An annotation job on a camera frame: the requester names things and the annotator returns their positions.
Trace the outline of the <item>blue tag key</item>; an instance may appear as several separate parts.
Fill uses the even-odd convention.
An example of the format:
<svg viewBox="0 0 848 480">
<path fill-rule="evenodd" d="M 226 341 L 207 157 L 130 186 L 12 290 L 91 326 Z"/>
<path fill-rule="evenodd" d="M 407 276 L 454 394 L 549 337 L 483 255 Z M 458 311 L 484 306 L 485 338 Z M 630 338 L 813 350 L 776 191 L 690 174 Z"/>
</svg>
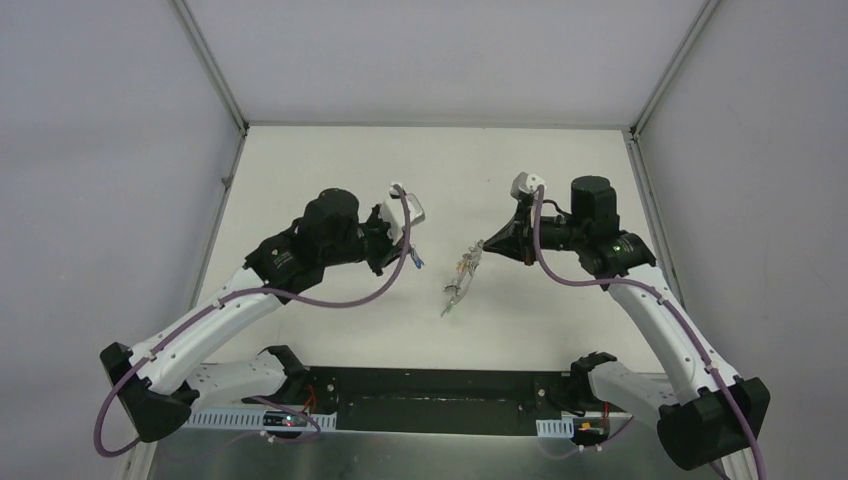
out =
<svg viewBox="0 0 848 480">
<path fill-rule="evenodd" d="M 422 269 L 424 267 L 425 263 L 415 247 L 410 248 L 409 256 L 417 269 Z"/>
</svg>

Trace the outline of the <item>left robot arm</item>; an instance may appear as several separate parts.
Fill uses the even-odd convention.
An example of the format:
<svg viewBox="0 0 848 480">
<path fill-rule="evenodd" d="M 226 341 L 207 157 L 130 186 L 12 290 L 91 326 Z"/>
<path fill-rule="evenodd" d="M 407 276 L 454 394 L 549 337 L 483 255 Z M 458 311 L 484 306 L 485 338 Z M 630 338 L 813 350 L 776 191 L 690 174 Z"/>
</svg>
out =
<svg viewBox="0 0 848 480">
<path fill-rule="evenodd" d="M 291 226 L 263 240 L 225 283 L 171 325 L 127 346 L 105 347 L 100 361 L 111 383 L 95 420 L 93 440 L 104 457 L 102 430 L 114 401 L 120 402 L 136 432 L 133 445 L 153 443 L 179 430 L 189 418 L 217 403 L 273 396 L 297 402 L 305 390 L 304 368 L 285 345 L 262 349 L 253 358 L 211 363 L 209 356 L 255 321 L 298 302 L 319 308 L 357 308 L 376 300 L 395 283 L 413 252 L 411 230 L 425 212 L 416 196 L 390 186 L 366 220 L 351 192 L 330 188 L 304 208 Z M 391 276 L 375 292 L 357 300 L 306 297 L 335 266 L 364 263 L 377 276 Z"/>
</svg>

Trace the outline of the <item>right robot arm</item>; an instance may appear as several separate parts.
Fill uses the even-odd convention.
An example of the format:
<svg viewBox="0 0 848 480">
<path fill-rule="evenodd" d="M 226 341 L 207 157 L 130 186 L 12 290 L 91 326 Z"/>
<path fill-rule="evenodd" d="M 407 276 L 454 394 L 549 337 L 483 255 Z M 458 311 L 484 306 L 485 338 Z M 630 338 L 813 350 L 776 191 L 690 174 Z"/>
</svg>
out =
<svg viewBox="0 0 848 480">
<path fill-rule="evenodd" d="M 510 195 L 516 210 L 483 250 L 539 265 L 572 288 L 598 287 L 629 316 L 659 360 L 668 385 L 637 374 L 605 352 L 572 365 L 569 400 L 583 410 L 611 403 L 652 427 L 667 456 L 693 470 L 740 451 L 750 452 L 756 476 L 767 476 L 758 443 L 771 395 L 758 377 L 743 377 L 700 332 L 672 294 L 657 259 L 620 226 L 617 193 L 601 176 L 571 183 L 571 209 L 546 216 L 544 181 L 521 172 Z"/>
</svg>

